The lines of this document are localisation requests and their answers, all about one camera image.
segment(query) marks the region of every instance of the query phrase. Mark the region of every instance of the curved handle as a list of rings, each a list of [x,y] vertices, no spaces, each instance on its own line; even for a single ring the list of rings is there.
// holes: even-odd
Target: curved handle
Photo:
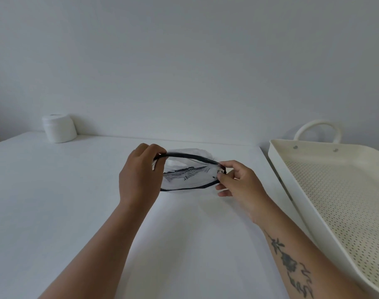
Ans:
[[[306,125],[303,125],[295,134],[295,137],[293,138],[294,141],[298,141],[299,137],[303,134],[304,131],[309,130],[311,127],[317,126],[317,125],[330,125],[333,129],[336,131],[335,138],[333,139],[333,143],[340,143],[342,140],[342,130],[335,125],[334,123],[331,123],[327,120],[314,120]]]

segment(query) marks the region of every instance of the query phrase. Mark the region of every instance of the forearm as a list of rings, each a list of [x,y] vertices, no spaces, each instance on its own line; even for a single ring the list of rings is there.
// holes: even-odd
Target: forearm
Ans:
[[[120,204],[40,298],[113,298],[144,217]]]
[[[367,298],[267,195],[252,219],[264,231],[291,299]]]

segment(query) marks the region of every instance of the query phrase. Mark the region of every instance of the person's left hand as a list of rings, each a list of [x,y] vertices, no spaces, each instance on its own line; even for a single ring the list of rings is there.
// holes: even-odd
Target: person's left hand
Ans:
[[[140,144],[127,158],[119,174],[120,204],[133,211],[147,213],[157,199],[162,185],[163,169],[167,157],[156,161],[154,157],[166,150],[156,144]]]

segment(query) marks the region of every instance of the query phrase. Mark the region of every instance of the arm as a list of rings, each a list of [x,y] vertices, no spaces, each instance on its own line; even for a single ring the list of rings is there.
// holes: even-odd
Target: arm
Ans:
[[[93,238],[40,296],[40,299],[113,298],[128,251],[159,195],[166,150],[141,144],[119,174],[120,203]]]
[[[267,196],[250,168],[237,161],[224,161],[222,165],[234,170],[218,175],[220,185],[216,189],[227,189],[219,196],[234,196],[264,231],[291,299],[367,298]]]

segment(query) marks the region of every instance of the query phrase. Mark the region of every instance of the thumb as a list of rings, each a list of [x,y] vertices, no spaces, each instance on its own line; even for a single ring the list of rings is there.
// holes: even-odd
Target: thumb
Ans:
[[[154,171],[157,172],[157,174],[163,174],[164,164],[166,163],[168,157],[161,157],[156,161]]]
[[[234,182],[234,179],[231,178],[231,176],[227,175],[227,174],[223,174],[221,172],[219,172],[217,174],[217,179],[220,181],[220,183],[222,183],[227,189],[230,189],[230,187],[232,186],[232,183]]]

